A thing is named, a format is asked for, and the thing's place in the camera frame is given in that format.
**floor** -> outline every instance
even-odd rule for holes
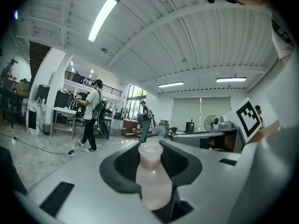
[[[27,134],[25,126],[15,124],[12,129],[9,122],[0,119],[0,133],[17,137],[23,142],[35,147],[62,154],[67,154],[74,148],[83,130],[83,127],[76,127],[75,134],[77,135],[75,135],[74,139],[71,139],[71,136],[67,133],[54,133],[53,137],[42,134],[40,137],[36,137]],[[163,138],[154,136],[147,140],[161,139]],[[138,138],[134,136],[129,138],[125,138],[124,136],[110,136],[109,140],[104,140],[99,134],[96,135],[98,152],[109,146],[118,145],[131,140],[138,140]],[[43,150],[25,145],[19,140],[16,140],[16,144],[12,144],[11,138],[2,134],[0,134],[0,146],[10,150],[16,170],[27,191],[30,191],[43,178],[53,173],[68,161],[82,155],[88,155],[85,153],[85,149],[90,148],[89,144],[87,144],[85,148],[77,144],[75,152],[72,155],[50,154]]]

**person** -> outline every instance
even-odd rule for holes
[[[11,72],[12,72],[12,70],[13,70],[13,65],[14,65],[15,63],[18,63],[18,61],[12,59],[12,60],[10,61],[10,63],[9,63],[3,70],[2,70],[2,73],[1,73],[1,81],[0,81],[1,87],[3,87],[5,81],[6,81],[9,77],[12,76],[12,75],[11,75]]]
[[[258,116],[260,117],[262,125],[263,125],[263,118],[261,117],[261,114],[262,114],[261,107],[259,105],[256,105],[255,108],[256,108],[256,112],[257,112]]]
[[[141,102],[141,106],[143,107],[143,113],[141,114],[143,118],[143,125],[142,125],[142,133],[139,141],[141,143],[145,143],[146,137],[148,136],[149,129],[150,129],[149,109],[146,106],[145,101]]]
[[[81,147],[85,147],[85,143],[88,139],[91,148],[86,149],[85,152],[91,153],[97,150],[97,146],[95,144],[93,126],[95,123],[95,119],[93,118],[93,110],[97,106],[97,104],[103,100],[103,96],[100,92],[102,88],[102,81],[100,79],[94,81],[93,90],[89,93],[86,100],[76,99],[78,104],[86,106],[86,111],[84,114],[84,135],[81,140],[79,140],[79,144]]]
[[[281,16],[268,0],[226,0],[230,3],[248,4],[248,5],[266,5],[271,10],[272,23],[272,41],[278,53],[278,57],[284,64],[287,64],[289,58],[295,51],[294,43],[292,42],[288,28]]]

